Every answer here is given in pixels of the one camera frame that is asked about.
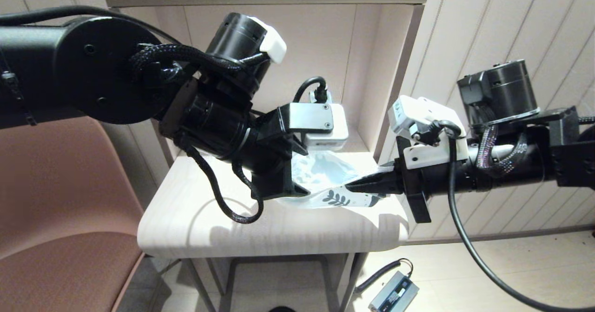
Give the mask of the grey power adapter box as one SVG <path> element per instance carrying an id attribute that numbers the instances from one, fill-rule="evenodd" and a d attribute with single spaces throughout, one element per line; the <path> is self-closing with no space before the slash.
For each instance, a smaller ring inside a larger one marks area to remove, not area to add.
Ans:
<path id="1" fill-rule="evenodd" d="M 370 312 L 405 312 L 418 292 L 419 287 L 410 277 L 402 272 L 396 272 L 369 303 L 368 310 Z"/>

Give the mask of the pink-brown upholstered chair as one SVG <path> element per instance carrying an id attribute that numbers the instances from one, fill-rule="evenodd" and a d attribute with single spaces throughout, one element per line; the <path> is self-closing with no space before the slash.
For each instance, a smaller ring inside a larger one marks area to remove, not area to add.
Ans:
<path id="1" fill-rule="evenodd" d="M 0 312 L 115 312 L 142 214 L 97 121 L 0 130 Z"/>

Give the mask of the brown skirting board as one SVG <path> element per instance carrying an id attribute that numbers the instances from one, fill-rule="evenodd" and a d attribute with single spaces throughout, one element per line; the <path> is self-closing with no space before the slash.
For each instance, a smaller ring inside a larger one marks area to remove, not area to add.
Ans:
<path id="1" fill-rule="evenodd" d="M 527 237 L 547 236 L 551 234 L 566 234 L 574 232 L 582 232 L 586 230 L 595 230 L 595 225 L 571 226 L 546 230 L 528 230 L 516 233 L 498 233 L 498 234 L 481 234 L 478 236 L 469 236 L 470 241 L 493 241 L 502 239 L 517 239 Z M 402 246 L 430 246 L 434 244 L 450 244 L 462 243 L 460 237 L 428 239 L 428 240 L 408 240 L 402 243 Z"/>

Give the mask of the white floral zip pouch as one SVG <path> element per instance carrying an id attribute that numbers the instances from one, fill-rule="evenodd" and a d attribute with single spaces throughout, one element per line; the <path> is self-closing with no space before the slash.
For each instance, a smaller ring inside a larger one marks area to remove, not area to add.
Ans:
<path id="1" fill-rule="evenodd" d="M 309 194 L 285 196 L 276 201 L 303 209 L 373 207 L 388 195 L 352 192 L 346 185 L 384 171 L 368 152 L 312 151 L 307 156 L 295 154 L 291 160 L 292 180 Z"/>

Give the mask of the beige wooden desk with hutch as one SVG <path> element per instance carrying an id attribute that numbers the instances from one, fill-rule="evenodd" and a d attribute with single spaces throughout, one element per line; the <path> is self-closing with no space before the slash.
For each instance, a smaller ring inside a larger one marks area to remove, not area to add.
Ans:
<path id="1" fill-rule="evenodd" d="M 300 83 L 326 78 L 342 102 L 349 140 L 341 158 L 355 168 L 374 169 L 388 138 L 386 111 L 397 98 L 427 0 L 106 0 L 119 10 L 164 10 L 163 30 L 204 49 L 217 14 L 242 13 L 275 28 L 288 46 L 255 94 L 257 109 L 273 109 L 293 98 Z M 345 256 L 347 271 L 363 269 L 370 252 L 397 248 L 410 224 L 400 200 L 390 196 L 373 207 L 306 209 L 266 200 L 262 217 L 240 224 L 213 200 L 196 162 L 176 158 L 143 214 L 140 247 L 151 256 L 211 265 L 206 282 L 228 284 L 231 261 L 257 257 Z"/>

